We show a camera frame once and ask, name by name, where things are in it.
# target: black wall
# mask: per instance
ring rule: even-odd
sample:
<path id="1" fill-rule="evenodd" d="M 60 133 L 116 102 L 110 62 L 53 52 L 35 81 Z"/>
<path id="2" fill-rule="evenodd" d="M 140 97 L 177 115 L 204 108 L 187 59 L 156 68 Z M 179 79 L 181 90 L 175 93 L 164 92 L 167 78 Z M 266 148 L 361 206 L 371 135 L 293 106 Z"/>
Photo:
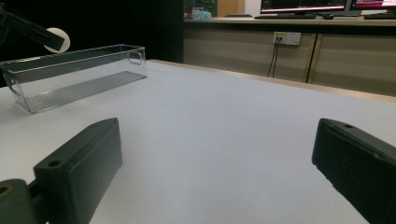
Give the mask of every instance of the black wall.
<path id="1" fill-rule="evenodd" d="M 147 59 L 183 62 L 183 0 L 3 2 L 7 11 L 28 21 L 66 31 L 71 40 L 68 51 L 131 44 L 146 47 Z M 22 37 L 17 46 L 0 47 L 0 62 L 48 54 L 43 46 Z"/>

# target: monitor screen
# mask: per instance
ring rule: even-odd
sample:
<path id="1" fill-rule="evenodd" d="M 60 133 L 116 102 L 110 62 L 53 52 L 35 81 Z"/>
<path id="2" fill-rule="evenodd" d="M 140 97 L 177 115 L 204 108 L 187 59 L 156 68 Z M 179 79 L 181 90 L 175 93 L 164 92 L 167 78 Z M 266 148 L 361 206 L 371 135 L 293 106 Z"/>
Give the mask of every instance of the monitor screen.
<path id="1" fill-rule="evenodd" d="M 352 0 L 351 10 L 396 10 L 396 0 Z"/>
<path id="2" fill-rule="evenodd" d="M 262 0 L 261 14 L 344 10 L 347 0 Z"/>

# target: wall socket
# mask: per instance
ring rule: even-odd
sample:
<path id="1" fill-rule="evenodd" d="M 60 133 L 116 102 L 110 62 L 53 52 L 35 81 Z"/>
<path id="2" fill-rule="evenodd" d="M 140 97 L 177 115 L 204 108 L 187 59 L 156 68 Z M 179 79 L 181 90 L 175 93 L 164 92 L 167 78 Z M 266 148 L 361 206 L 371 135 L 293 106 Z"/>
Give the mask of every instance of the wall socket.
<path id="1" fill-rule="evenodd" d="M 278 42 L 284 45 L 299 45 L 301 39 L 301 33 L 293 32 L 274 32 L 273 43 L 275 44 L 276 39 L 281 38 Z"/>
<path id="2" fill-rule="evenodd" d="M 277 43 L 286 44 L 286 32 L 274 32 L 273 44 L 275 44 L 277 38 L 280 38 Z"/>

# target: transparent plastic bin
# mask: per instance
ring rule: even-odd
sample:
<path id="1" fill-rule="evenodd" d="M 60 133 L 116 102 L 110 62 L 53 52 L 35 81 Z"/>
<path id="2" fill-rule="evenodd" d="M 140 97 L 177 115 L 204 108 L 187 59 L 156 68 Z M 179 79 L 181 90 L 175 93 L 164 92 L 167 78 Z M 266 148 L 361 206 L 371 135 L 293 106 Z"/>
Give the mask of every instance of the transparent plastic bin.
<path id="1" fill-rule="evenodd" d="M 145 48 L 114 45 L 0 63 L 16 101 L 31 114 L 147 77 Z"/>

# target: white table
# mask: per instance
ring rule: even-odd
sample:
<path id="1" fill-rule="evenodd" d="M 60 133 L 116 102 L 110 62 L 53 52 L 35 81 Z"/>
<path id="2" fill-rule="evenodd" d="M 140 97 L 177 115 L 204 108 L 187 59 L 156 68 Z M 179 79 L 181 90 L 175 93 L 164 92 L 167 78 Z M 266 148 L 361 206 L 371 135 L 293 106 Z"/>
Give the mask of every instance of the white table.
<path id="1" fill-rule="evenodd" d="M 311 162 L 318 120 L 395 146 L 396 100 L 225 74 L 148 62 L 146 79 L 36 115 L 0 89 L 0 180 L 31 182 L 53 150 L 117 117 L 124 164 L 92 223 L 367 223 Z"/>

